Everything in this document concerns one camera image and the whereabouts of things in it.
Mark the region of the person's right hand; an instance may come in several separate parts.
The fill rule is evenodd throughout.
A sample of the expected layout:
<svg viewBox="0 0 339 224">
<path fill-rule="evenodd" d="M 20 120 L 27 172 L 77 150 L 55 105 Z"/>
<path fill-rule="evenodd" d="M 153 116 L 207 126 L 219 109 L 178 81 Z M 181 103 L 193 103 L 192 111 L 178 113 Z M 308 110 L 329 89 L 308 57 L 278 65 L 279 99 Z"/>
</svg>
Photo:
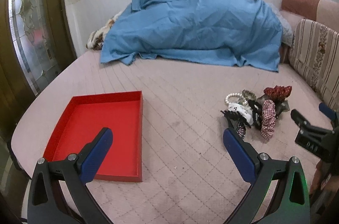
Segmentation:
<svg viewBox="0 0 339 224">
<path fill-rule="evenodd" d="M 315 169 L 313 181 L 310 186 L 309 194 L 312 195 L 317 189 L 337 192 L 338 191 L 338 175 L 330 172 L 330 164 L 320 160 Z"/>
</svg>

